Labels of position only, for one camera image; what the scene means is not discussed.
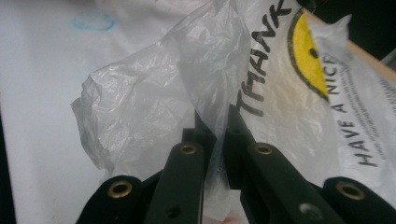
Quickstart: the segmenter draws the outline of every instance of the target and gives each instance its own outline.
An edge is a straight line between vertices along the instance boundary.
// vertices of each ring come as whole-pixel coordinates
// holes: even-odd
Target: yellow smiley face
[[[309,89],[327,100],[328,92],[320,59],[302,11],[293,19],[288,41],[290,60],[296,73]]]

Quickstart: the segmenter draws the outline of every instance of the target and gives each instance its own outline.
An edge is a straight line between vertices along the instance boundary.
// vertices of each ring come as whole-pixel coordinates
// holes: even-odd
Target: hole
[[[313,221],[320,221],[323,219],[323,214],[320,209],[318,209],[312,203],[300,204],[300,212]]]
[[[194,146],[183,146],[180,151],[184,154],[190,155],[194,154],[197,151],[197,148]]]
[[[265,147],[265,146],[256,146],[254,149],[262,155],[269,155],[273,152],[273,150],[270,147]]]
[[[165,208],[165,215],[170,219],[176,218],[180,214],[181,214],[181,209],[180,209],[180,206],[178,206],[178,205],[174,205],[174,206]]]
[[[310,49],[309,54],[314,58],[318,58],[318,52],[315,49]]]
[[[338,182],[335,187],[340,193],[349,199],[359,201],[365,197],[364,192],[352,183]]]
[[[107,195],[111,198],[118,199],[127,196],[132,191],[132,184],[126,180],[119,180],[110,185]]]

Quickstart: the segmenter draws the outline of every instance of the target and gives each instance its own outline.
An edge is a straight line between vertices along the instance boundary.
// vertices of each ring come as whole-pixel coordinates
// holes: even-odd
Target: blue ink mark
[[[99,11],[83,11],[73,19],[73,25],[80,30],[108,31],[114,23],[111,16]]]

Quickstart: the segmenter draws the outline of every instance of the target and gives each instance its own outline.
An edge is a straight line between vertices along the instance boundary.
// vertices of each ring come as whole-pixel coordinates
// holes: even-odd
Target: white surface
[[[80,84],[154,43],[201,2],[0,2],[0,103],[18,223],[77,220],[103,176],[70,107]]]

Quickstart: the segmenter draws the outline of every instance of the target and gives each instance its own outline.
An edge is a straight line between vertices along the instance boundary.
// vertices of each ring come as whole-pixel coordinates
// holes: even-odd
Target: white plastic bag
[[[394,86],[345,52],[345,21],[325,27],[336,37],[315,30],[314,42],[293,0],[208,2],[157,44],[90,74],[72,104],[82,145],[97,167],[108,171],[106,177],[145,179],[163,168],[182,129],[193,127],[197,110],[219,139],[206,177],[205,214],[223,220],[230,204],[219,149],[233,103],[256,141],[279,148],[307,180],[321,186],[329,177],[346,175],[395,205]],[[390,159],[376,153],[373,172],[359,164],[372,158],[346,150],[350,142],[334,112],[340,109],[336,102],[344,100],[341,93],[333,97],[340,80],[324,75],[323,57],[333,49],[342,49],[332,55],[341,55],[337,61],[352,62],[344,71],[370,74],[354,82],[366,90],[370,86],[359,94]],[[381,105],[373,103],[374,95]]]
[[[224,219],[230,203],[220,149],[238,74],[247,70],[248,45],[235,1],[214,1],[157,44],[90,74],[72,107],[96,166],[108,177],[154,175],[182,129],[193,127],[195,108],[218,138],[205,181],[205,211]]]
[[[396,85],[347,48],[349,17],[310,23],[318,44],[337,131],[341,175],[396,206]]]

